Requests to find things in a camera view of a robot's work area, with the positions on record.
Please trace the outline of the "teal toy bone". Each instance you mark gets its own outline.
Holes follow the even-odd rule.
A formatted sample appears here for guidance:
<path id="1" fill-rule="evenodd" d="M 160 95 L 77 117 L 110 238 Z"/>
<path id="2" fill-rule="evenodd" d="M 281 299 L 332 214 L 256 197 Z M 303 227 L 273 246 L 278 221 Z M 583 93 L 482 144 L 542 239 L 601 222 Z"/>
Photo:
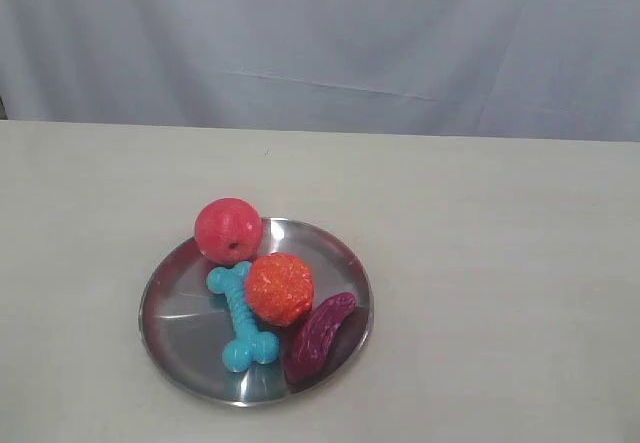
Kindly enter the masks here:
<path id="1" fill-rule="evenodd" d="M 232 268 L 216 267 L 206 278 L 209 291 L 225 297 L 229 310 L 234 338 L 222 351 L 225 368 L 233 373 L 242 373 L 254 364 L 271 364 L 279 357 L 279 338 L 272 332 L 261 331 L 250 309 L 244 284 L 252 263 L 241 261 Z"/>

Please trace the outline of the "orange toy strawberry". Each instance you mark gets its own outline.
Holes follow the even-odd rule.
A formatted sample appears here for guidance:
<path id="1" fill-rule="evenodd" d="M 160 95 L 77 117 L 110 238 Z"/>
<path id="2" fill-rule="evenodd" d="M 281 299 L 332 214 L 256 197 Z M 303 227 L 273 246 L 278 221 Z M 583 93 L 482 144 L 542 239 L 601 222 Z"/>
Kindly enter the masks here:
<path id="1" fill-rule="evenodd" d="M 301 258 L 273 253 L 258 257 L 245 281 L 250 309 L 264 322 L 288 327 L 309 313 L 314 300 L 312 269 Z"/>

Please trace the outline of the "white backdrop curtain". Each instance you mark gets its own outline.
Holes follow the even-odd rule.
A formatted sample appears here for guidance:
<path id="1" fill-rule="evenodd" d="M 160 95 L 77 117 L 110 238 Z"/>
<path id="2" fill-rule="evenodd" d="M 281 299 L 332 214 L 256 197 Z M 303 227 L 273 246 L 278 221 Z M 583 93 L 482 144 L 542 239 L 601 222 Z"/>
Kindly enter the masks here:
<path id="1" fill-rule="evenodd" d="M 13 119 L 633 141 L 639 0 L 1 0 Z"/>

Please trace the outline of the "red apple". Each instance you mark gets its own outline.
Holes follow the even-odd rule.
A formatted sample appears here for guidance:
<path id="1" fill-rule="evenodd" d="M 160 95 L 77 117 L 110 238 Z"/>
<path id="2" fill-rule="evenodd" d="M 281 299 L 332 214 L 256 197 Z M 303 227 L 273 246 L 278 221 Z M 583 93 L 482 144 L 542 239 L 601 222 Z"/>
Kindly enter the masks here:
<path id="1" fill-rule="evenodd" d="M 238 198 L 215 200 L 203 208 L 194 224 L 194 239 L 201 254 L 222 266 L 251 260 L 263 238 L 257 210 Z"/>

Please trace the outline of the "round stainless steel plate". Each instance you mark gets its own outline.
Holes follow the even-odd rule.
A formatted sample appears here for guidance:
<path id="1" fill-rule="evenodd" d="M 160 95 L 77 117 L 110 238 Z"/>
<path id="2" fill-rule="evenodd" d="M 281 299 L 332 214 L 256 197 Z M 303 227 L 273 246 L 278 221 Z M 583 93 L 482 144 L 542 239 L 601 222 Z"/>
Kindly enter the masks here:
<path id="1" fill-rule="evenodd" d="M 355 295 L 355 309 L 338 329 L 325 365 L 297 383 L 288 380 L 280 361 L 254 364 L 242 373 L 227 371 L 222 352 L 234 335 L 228 305 L 206 286 L 214 263 L 188 238 L 152 274 L 138 316 L 147 353 L 173 384 L 226 405 L 271 404 L 327 383 L 365 346 L 374 321 L 373 292 L 363 265 L 347 245 L 310 223 L 267 218 L 259 252 L 289 253 L 307 263 L 313 271 L 315 304 L 342 292 Z"/>

